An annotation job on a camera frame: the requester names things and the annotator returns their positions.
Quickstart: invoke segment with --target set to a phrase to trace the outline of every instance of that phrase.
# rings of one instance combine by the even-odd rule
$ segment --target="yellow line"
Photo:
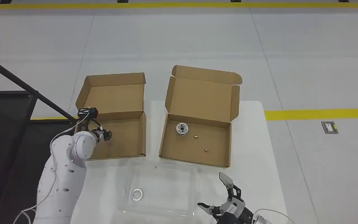
[[[112,8],[358,8],[358,3],[323,2],[152,2],[152,3],[67,3],[67,4],[0,4],[0,10],[61,10],[61,9],[112,9]]]
[[[358,118],[358,109],[266,110],[266,120],[309,120]]]

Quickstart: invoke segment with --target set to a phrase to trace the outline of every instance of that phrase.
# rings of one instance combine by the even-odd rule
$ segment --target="rubber ring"
[[[140,197],[139,198],[134,197],[135,192],[140,192]],[[142,197],[143,197],[143,191],[142,190],[140,190],[139,188],[136,188],[136,189],[133,190],[133,193],[132,193],[133,201],[137,202],[137,201],[141,200]]]

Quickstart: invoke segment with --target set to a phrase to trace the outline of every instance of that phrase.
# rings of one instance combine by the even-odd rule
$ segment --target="metal bearing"
[[[140,193],[139,198],[134,197],[134,193],[135,193],[135,192],[139,192],[139,193]],[[133,193],[132,193],[132,199],[133,199],[133,201],[137,202],[137,201],[141,200],[142,197],[143,197],[143,191],[142,191],[142,190],[140,190],[139,188],[136,188],[136,189],[133,190]]]
[[[184,136],[186,135],[186,133],[188,132],[189,130],[189,127],[186,123],[179,123],[176,127],[176,130],[177,130],[177,133],[180,135],[180,136]]]

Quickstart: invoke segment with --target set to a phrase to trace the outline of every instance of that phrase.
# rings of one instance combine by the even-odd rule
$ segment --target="box lid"
[[[144,73],[87,76],[76,107],[96,107],[101,114],[143,111]]]
[[[169,114],[231,122],[239,114],[239,84],[234,72],[174,66],[166,108]]]

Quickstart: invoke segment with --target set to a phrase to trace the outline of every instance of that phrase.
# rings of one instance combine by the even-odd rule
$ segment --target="open cardboard box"
[[[185,66],[174,66],[172,75],[159,156],[229,167],[231,121],[239,114],[241,76],[234,72]],[[189,126],[185,136],[176,132],[180,122]]]
[[[76,107],[97,108],[97,120],[112,131],[111,140],[99,143],[91,159],[145,156],[144,85],[144,73],[86,77]]]

